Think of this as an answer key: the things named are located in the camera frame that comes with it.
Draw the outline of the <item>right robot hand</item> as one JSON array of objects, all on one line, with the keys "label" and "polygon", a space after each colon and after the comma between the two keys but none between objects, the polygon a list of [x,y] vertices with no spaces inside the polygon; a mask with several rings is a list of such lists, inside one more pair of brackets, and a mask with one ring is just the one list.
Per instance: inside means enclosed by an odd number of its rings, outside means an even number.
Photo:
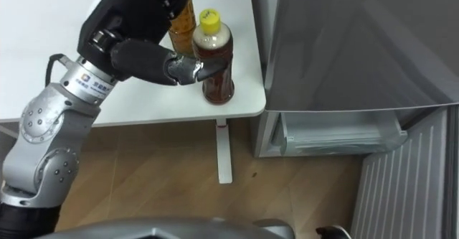
[{"label": "right robot hand", "polygon": [[349,233],[339,225],[329,225],[316,228],[320,239],[351,239]]}]

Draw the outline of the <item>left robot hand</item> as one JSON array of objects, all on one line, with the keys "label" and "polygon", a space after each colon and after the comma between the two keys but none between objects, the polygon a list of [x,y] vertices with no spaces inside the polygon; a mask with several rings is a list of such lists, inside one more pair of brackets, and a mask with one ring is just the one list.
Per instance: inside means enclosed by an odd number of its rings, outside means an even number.
[{"label": "left robot hand", "polygon": [[227,68],[221,57],[198,60],[160,45],[187,0],[100,0],[80,29],[77,52],[119,81],[189,85]]}]

